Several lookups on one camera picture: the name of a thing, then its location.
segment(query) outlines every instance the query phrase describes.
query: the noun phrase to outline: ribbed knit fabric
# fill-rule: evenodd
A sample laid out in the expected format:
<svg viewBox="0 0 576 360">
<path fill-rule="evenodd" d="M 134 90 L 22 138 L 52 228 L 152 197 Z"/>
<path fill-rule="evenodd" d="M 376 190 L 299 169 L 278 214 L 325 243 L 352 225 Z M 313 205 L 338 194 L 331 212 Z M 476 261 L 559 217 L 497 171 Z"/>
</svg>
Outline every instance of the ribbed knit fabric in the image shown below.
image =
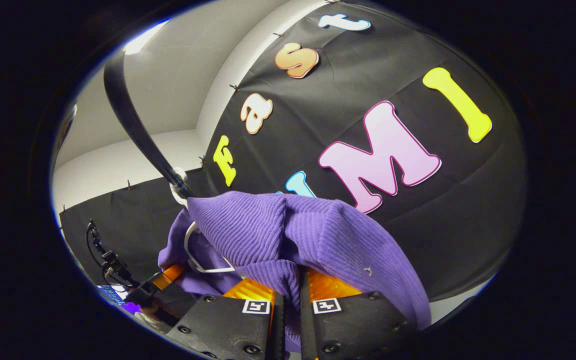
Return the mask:
<svg viewBox="0 0 576 360">
<path fill-rule="evenodd" d="M 184 236 L 190 221 L 196 221 L 212 246 L 204 251 L 217 251 L 239 274 L 285 296 L 286 337 L 297 344 L 298 265 L 339 278 L 361 292 L 382 292 L 419 330 L 431 323 L 428 297 L 402 249 L 379 223 L 345 202 L 230 191 L 189 198 L 188 208 L 189 216 L 183 210 L 171 228 L 168 245 L 159 254 L 160 267 L 187 261 Z M 201 248 L 190 248 L 208 268 L 196 250 Z M 228 267 L 221 262 L 210 268 Z M 217 282 L 223 288 L 224 279 L 236 281 L 236 275 L 226 274 L 230 275 L 201 274 L 200 280 L 208 280 L 206 275 L 222 276 Z"/>
</svg>

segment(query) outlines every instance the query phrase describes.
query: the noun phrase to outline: white wall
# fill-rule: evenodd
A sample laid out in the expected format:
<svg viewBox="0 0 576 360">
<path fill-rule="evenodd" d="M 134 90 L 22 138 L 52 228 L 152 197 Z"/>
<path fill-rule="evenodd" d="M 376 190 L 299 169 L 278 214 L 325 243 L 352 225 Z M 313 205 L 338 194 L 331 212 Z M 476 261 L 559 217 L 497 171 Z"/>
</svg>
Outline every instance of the white wall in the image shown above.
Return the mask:
<svg viewBox="0 0 576 360">
<path fill-rule="evenodd" d="M 259 55 L 276 41 L 277 35 L 273 33 L 283 34 L 308 13 L 326 4 L 324 0 L 288 1 L 263 18 L 241 39 L 219 69 L 203 101 L 196 130 L 204 149 L 208 148 L 222 112 L 233 96 L 234 89 L 229 85 L 238 85 Z"/>
<path fill-rule="evenodd" d="M 151 137 L 171 166 L 184 170 L 201 167 L 199 157 L 203 157 L 206 148 L 194 129 L 163 132 Z M 161 177 L 130 139 L 84 153 L 66 162 L 53 175 L 52 208 L 57 223 L 60 224 L 57 214 L 62 212 L 62 204 L 67 209 L 123 189 L 128 186 L 128 180 L 134 185 Z"/>
</svg>

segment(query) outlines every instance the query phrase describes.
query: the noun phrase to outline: white plastic hanger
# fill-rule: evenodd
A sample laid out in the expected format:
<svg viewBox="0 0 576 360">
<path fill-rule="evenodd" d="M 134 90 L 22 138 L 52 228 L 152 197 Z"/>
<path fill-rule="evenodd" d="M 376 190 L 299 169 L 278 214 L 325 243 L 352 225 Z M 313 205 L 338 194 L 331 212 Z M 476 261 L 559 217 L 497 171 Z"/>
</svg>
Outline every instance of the white plastic hanger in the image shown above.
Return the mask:
<svg viewBox="0 0 576 360">
<path fill-rule="evenodd" d="M 186 182 L 188 180 L 188 175 L 186 175 L 186 172 L 184 171 L 184 169 L 182 169 L 181 167 L 174 167 L 173 170 L 181 176 L 181 178 L 183 179 L 184 182 Z M 186 200 L 185 198 L 182 198 L 181 196 L 179 196 L 179 194 L 177 194 L 177 192 L 175 191 L 175 186 L 173 184 L 170 184 L 170 191 L 172 192 L 172 196 L 173 196 L 174 200 L 176 200 L 176 202 L 178 202 L 183 207 L 188 209 L 188 200 Z M 195 259 L 195 257 L 192 255 L 192 253 L 190 253 L 190 251 L 188 250 L 188 240 L 190 239 L 190 235 L 192 235 L 193 232 L 197 232 L 197 233 L 201 232 L 199 230 L 199 228 L 197 227 L 197 223 L 195 221 L 193 221 L 190 224 L 190 226 L 188 227 L 188 230 L 185 231 L 185 237 L 183 237 L 183 250 L 185 250 L 185 253 L 188 255 L 189 260 L 194 263 L 197 271 L 203 272 L 203 273 L 235 271 L 233 264 L 231 264 L 231 262 L 228 261 L 228 259 L 226 259 L 224 256 L 221 256 L 221 257 L 224 260 L 226 260 L 228 265 L 230 265 L 229 268 L 205 269 L 201 264 L 199 264 L 199 262 Z"/>
</svg>

